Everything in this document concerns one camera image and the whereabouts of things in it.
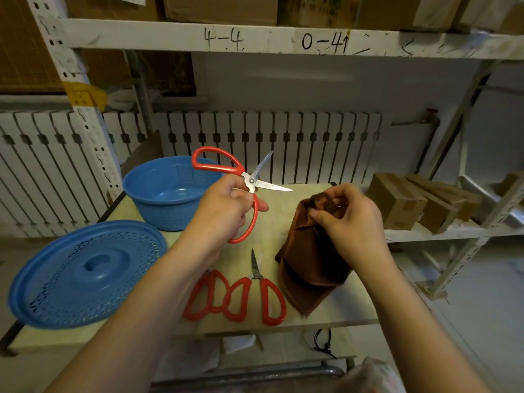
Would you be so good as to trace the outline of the person's left hand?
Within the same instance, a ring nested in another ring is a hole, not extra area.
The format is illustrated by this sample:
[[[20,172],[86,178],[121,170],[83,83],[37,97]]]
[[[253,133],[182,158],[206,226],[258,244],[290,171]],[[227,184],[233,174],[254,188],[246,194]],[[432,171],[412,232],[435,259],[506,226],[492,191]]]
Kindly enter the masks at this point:
[[[222,195],[222,177],[211,185],[200,200],[191,222],[176,242],[191,260],[209,267],[227,242],[236,238],[252,209],[253,194],[245,198]]]

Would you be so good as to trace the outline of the person's right hand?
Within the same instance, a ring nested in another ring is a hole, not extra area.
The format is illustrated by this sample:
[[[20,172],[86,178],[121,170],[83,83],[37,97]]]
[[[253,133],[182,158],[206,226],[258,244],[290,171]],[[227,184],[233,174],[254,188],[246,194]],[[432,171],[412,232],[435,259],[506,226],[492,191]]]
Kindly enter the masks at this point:
[[[345,211],[327,233],[340,256],[360,277],[394,265],[376,204],[352,184],[333,186],[325,194]]]

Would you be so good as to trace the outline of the red handled scissors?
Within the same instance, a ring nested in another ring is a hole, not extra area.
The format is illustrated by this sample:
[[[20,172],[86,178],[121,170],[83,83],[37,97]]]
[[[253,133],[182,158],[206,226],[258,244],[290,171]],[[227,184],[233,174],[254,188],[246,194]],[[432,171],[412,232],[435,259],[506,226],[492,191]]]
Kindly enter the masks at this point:
[[[214,293],[216,280],[219,279],[225,287],[226,293],[230,289],[226,277],[218,270],[206,271],[195,284],[186,307],[183,311],[183,318],[188,321],[199,321],[206,317],[208,314],[219,314],[224,309],[224,299],[218,305],[215,305]],[[206,291],[206,302],[204,306],[197,311],[193,311],[192,307],[202,290]]]
[[[265,278],[259,269],[258,261],[254,250],[251,253],[251,271],[252,274],[248,277],[243,277],[238,279],[229,288],[226,289],[222,303],[222,313],[227,320],[235,323],[241,323],[245,321],[247,317],[247,308],[248,308],[248,299],[249,292],[251,289],[252,281],[258,280],[260,286],[260,297],[261,297],[261,320],[265,326],[279,326],[285,320],[287,316],[287,305],[285,297],[271,280]],[[239,312],[233,313],[228,308],[230,306],[232,296],[234,291],[242,287],[242,296],[240,301]],[[270,300],[269,300],[269,291],[273,291],[279,301],[280,305],[280,314],[278,317],[272,317],[270,315]]]
[[[224,158],[226,160],[230,160],[230,162],[233,165],[218,165],[216,163],[208,163],[208,162],[200,162],[200,154],[201,153],[216,153]],[[271,191],[287,191],[290,192],[292,189],[272,184],[269,182],[265,182],[259,178],[260,171],[263,169],[266,163],[268,163],[273,155],[273,151],[269,152],[266,157],[259,162],[258,166],[255,168],[255,170],[249,174],[246,172],[246,169],[244,165],[232,154],[229,152],[214,146],[203,146],[200,148],[197,148],[191,156],[191,165],[195,170],[202,170],[202,171],[210,171],[210,172],[220,172],[220,173],[228,173],[233,174],[236,176],[239,176],[243,179],[244,184],[248,188],[248,191],[253,194],[254,202],[253,202],[253,216],[252,221],[247,227],[244,234],[238,238],[232,238],[228,241],[229,244],[239,244],[243,242],[249,235],[252,233],[257,219],[258,219],[258,213],[259,213],[259,198],[257,197],[257,194],[255,193],[256,189],[266,189]]]

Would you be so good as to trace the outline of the brown cloth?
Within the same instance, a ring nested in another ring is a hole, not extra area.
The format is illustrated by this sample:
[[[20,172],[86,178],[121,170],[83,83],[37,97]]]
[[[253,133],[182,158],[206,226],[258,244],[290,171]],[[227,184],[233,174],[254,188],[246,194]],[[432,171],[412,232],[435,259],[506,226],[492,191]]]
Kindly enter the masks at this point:
[[[286,241],[275,256],[279,286],[303,317],[311,315],[335,288],[344,285],[352,272],[309,211],[326,211],[339,218],[346,208],[338,206],[325,192],[301,200]]]

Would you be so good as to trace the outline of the person's left forearm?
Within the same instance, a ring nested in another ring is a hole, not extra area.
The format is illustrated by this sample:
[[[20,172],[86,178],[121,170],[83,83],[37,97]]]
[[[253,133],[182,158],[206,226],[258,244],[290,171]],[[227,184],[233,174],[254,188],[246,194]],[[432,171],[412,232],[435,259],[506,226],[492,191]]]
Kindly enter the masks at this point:
[[[179,238],[44,393],[147,393],[190,292],[226,242]]]

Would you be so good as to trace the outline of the person's right forearm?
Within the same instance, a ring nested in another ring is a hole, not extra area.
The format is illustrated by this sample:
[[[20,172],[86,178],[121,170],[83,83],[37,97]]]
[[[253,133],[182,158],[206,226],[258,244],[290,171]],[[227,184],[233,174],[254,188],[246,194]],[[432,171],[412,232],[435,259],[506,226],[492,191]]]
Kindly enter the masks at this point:
[[[408,393],[492,393],[391,257],[351,267],[365,286]]]

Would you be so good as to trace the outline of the blue plastic basket bowl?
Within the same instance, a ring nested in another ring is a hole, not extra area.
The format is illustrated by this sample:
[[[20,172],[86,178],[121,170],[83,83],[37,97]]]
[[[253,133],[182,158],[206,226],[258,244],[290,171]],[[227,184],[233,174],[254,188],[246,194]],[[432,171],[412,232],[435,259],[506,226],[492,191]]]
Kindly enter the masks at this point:
[[[123,190],[146,223],[161,231],[183,231],[202,195],[221,176],[194,169],[191,156],[163,157],[129,171]]]

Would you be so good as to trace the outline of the small cardboard box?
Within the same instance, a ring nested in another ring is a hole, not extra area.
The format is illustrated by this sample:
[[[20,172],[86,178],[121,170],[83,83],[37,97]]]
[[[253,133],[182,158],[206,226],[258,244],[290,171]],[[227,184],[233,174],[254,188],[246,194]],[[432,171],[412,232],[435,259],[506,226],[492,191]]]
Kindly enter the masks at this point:
[[[405,177],[427,200],[417,222],[433,234],[442,234],[455,220],[458,209],[439,198],[433,191],[416,183],[415,178]]]
[[[431,182],[428,191],[457,210],[456,218],[468,222],[479,209],[482,198],[480,195],[459,187],[441,182]]]
[[[524,176],[524,170],[508,173],[503,181],[496,186],[495,193],[500,197],[504,197],[521,176]]]
[[[412,230],[427,204],[419,189],[395,173],[374,173],[366,195],[380,210],[386,230]]]

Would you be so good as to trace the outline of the white slatted radiator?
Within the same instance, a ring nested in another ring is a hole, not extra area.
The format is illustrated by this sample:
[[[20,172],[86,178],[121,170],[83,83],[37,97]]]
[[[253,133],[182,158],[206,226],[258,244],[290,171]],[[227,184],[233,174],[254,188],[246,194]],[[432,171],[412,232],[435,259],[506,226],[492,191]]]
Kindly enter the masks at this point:
[[[73,111],[0,111],[0,235],[62,236],[100,220],[109,188]]]
[[[369,185],[391,118],[377,112],[158,112],[167,156],[216,146],[252,171],[267,153],[261,178],[275,184]]]

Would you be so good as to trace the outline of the white paper scrap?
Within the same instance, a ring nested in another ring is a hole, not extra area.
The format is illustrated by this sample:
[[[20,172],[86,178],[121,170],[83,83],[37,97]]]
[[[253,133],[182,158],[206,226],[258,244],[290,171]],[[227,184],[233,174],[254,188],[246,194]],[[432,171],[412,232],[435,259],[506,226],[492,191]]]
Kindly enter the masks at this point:
[[[222,348],[225,355],[245,350],[256,343],[256,335],[241,335],[234,337],[222,337]]]

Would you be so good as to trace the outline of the white metal shelving rack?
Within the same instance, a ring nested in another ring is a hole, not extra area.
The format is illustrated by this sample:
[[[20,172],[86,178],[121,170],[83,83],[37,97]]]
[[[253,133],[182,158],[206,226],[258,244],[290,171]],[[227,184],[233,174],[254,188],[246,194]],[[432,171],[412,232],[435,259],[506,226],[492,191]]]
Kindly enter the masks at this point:
[[[455,129],[462,128],[468,100],[477,84],[497,62],[524,61],[524,35],[490,34],[481,45],[466,47],[471,35],[294,28],[288,26],[207,25],[153,21],[94,20],[68,18],[63,0],[26,0],[58,74],[64,81],[90,84],[78,50],[187,51],[193,53],[283,54],[357,56],[372,58],[478,59],[475,78],[454,115]],[[109,183],[121,181],[108,131],[96,107],[72,106],[85,120],[84,134],[93,139],[95,156],[109,157]]]

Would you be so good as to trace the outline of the person's patterned clothing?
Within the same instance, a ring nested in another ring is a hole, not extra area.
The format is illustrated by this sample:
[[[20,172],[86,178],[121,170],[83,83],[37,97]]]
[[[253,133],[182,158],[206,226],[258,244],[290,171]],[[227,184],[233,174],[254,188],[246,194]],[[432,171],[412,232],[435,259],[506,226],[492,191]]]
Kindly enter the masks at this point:
[[[366,357],[337,380],[333,393],[407,393],[401,377],[386,362]]]

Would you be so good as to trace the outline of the grey metal bar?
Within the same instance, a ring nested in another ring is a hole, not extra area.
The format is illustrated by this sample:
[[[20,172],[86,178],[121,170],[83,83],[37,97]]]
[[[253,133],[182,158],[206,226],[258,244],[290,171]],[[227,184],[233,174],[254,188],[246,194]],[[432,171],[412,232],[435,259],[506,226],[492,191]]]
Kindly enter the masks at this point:
[[[345,372],[336,366],[321,362],[320,365],[287,370],[247,371],[236,374],[209,374],[200,378],[174,379],[153,383],[148,393],[181,393],[210,388],[256,385],[312,377],[341,378]]]

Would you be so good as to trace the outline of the blue perforated plastic lid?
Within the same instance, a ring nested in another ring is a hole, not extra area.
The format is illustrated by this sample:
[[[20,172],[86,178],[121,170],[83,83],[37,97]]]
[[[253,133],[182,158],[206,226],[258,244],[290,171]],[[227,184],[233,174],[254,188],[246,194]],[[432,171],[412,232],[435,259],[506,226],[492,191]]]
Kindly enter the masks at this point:
[[[136,220],[101,222],[62,236],[17,273],[8,306],[18,321],[45,330],[110,317],[167,251],[159,230]]]

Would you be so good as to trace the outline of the yellow tape strip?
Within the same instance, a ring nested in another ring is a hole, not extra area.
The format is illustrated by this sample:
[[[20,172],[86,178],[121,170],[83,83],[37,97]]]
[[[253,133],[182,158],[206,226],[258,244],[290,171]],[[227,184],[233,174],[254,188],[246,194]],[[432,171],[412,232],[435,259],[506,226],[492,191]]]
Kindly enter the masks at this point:
[[[80,82],[61,81],[72,106],[96,107],[105,112],[108,95],[102,89]]]

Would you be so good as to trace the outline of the large cardboard box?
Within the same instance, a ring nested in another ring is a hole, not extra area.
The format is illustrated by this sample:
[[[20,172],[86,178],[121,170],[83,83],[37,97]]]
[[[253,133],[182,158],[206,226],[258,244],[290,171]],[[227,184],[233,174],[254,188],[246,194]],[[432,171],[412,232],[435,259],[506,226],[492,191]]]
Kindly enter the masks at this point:
[[[164,21],[163,0],[145,0],[145,5],[130,0],[64,0],[68,16],[76,19],[126,21]]]
[[[163,0],[168,19],[217,25],[277,24],[278,0]]]
[[[462,0],[362,0],[356,28],[443,32],[451,28]]]
[[[351,29],[362,0],[278,0],[278,26]]]

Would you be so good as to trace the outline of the brown board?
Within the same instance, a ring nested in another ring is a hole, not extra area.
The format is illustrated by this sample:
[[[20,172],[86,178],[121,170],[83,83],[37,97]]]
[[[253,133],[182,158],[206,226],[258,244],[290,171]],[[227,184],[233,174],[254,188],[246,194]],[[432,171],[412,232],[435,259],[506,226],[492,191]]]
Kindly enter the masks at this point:
[[[26,0],[0,0],[0,94],[64,94]]]

